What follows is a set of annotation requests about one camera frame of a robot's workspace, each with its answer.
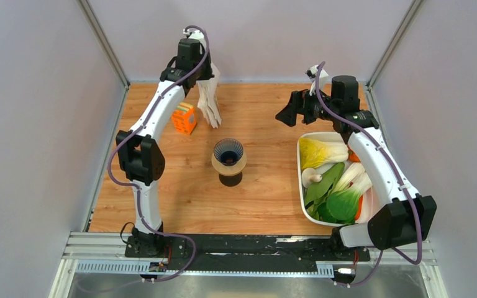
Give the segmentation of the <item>stack of paper coffee filters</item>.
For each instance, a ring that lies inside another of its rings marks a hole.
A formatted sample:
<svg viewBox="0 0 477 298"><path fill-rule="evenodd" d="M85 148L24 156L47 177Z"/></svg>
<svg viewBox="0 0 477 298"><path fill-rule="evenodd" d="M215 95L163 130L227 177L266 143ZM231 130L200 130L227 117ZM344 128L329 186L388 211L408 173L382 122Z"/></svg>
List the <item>stack of paper coffee filters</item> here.
<svg viewBox="0 0 477 298"><path fill-rule="evenodd" d="M217 129L222 123L222 117L219 111L216 90L219 86L220 71L215 64L211 63L213 78L207 81L198 81L199 99L197 107L202 112L207 123L214 129Z"/></svg>

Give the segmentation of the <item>blue ribbed coffee dripper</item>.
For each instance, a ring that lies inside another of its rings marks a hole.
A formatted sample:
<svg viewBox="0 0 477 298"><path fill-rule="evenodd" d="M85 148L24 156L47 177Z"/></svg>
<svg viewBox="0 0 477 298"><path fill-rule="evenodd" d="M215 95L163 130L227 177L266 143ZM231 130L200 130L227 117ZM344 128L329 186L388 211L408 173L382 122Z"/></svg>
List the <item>blue ribbed coffee dripper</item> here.
<svg viewBox="0 0 477 298"><path fill-rule="evenodd" d="M244 149L238 140L224 138L216 143L213 154L219 163L225 166L233 166L242 159Z"/></svg>

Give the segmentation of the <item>brown glass carafe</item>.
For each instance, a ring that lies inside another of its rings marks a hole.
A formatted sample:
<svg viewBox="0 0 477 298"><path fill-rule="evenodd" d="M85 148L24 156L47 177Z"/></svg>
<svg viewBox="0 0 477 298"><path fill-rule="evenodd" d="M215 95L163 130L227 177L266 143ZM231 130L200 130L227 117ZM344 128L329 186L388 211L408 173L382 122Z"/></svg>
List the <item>brown glass carafe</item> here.
<svg viewBox="0 0 477 298"><path fill-rule="evenodd" d="M233 176L225 176L223 174L219 174L219 181L227 187L234 187L242 181L242 177L242 173L238 173Z"/></svg>

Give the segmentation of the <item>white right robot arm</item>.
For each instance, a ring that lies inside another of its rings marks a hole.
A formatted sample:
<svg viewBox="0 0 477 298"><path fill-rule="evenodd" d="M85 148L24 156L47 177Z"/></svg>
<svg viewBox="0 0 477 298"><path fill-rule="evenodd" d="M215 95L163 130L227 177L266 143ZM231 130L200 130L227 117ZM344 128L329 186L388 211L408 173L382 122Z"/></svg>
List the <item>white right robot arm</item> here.
<svg viewBox="0 0 477 298"><path fill-rule="evenodd" d="M318 119L333 124L327 141L310 133L298 142L301 207L309 219L333 227L331 255L344 260L356 247L421 246L436 202L420 195L391 158L379 123L360 108L356 78L335 76L326 94L327 73L310 69L307 75L311 87L293 91L276 119L290 127L298 115L304 124Z"/></svg>

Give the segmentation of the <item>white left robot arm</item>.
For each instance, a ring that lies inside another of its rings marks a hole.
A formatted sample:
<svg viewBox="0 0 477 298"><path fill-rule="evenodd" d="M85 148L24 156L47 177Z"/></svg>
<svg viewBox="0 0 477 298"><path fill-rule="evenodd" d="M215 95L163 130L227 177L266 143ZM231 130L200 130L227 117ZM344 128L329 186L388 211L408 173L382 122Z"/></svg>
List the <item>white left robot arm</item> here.
<svg viewBox="0 0 477 298"><path fill-rule="evenodd" d="M116 136L116 153L126 185L134 192L136 221L126 241L126 256L154 258L165 250L168 235L158 206L158 180L165 157L158 146L169 118L198 81L214 78L204 37L182 38L177 54L161 72L158 89L140 119Z"/></svg>

